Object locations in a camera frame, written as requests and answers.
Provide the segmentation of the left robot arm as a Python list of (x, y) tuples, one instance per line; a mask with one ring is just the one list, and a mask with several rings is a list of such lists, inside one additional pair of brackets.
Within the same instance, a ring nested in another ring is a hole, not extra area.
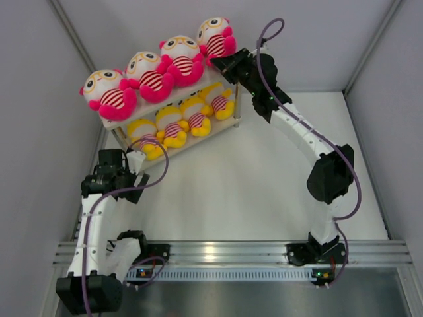
[(74, 316), (115, 312), (130, 266), (148, 259), (140, 230), (130, 230), (124, 206), (138, 203), (149, 176), (141, 170), (145, 154), (105, 149), (93, 173), (81, 182), (82, 217), (75, 253), (56, 293)]

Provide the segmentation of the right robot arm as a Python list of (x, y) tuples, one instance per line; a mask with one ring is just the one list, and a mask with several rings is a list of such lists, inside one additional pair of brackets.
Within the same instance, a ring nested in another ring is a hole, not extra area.
[(241, 49), (230, 56), (212, 58), (210, 63), (229, 83), (240, 84), (251, 94), (256, 113), (281, 131), (311, 165), (306, 186), (316, 203), (308, 253), (314, 261), (324, 262), (339, 241), (332, 219), (353, 181), (350, 167), (354, 150), (349, 145), (331, 147), (317, 136), (293, 100), (278, 87), (278, 69), (271, 55)]

